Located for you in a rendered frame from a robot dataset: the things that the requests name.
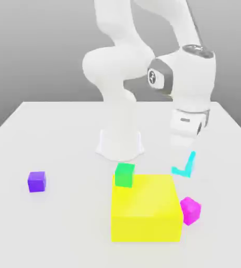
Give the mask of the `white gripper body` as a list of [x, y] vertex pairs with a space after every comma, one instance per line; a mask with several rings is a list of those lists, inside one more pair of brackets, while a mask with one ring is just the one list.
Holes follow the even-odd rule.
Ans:
[[170, 135], [170, 149], [171, 151], [191, 152], [195, 138], [183, 136], [178, 133]]

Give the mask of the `small green cube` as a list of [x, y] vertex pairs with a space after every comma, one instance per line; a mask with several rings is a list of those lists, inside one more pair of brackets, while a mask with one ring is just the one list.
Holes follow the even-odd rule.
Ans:
[[133, 185], [133, 173], [135, 164], [118, 163], [115, 170], [115, 185], [118, 187], [131, 188]]

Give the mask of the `small magenta cube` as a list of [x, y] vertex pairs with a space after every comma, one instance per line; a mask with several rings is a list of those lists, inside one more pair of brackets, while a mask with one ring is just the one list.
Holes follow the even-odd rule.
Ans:
[[201, 204], [190, 197], [185, 197], [180, 201], [183, 212], [183, 222], [189, 226], [200, 218]]

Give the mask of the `small purple cube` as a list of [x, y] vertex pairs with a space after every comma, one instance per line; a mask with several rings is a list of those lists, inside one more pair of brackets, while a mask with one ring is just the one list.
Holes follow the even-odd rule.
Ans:
[[46, 188], [45, 171], [30, 172], [28, 176], [29, 192], [44, 192]]

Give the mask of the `large yellow box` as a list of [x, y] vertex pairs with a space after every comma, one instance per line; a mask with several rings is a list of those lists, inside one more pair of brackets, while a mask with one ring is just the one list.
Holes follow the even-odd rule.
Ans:
[[173, 177], [136, 174], [131, 188], [112, 183], [113, 242], [178, 242], [183, 213]]

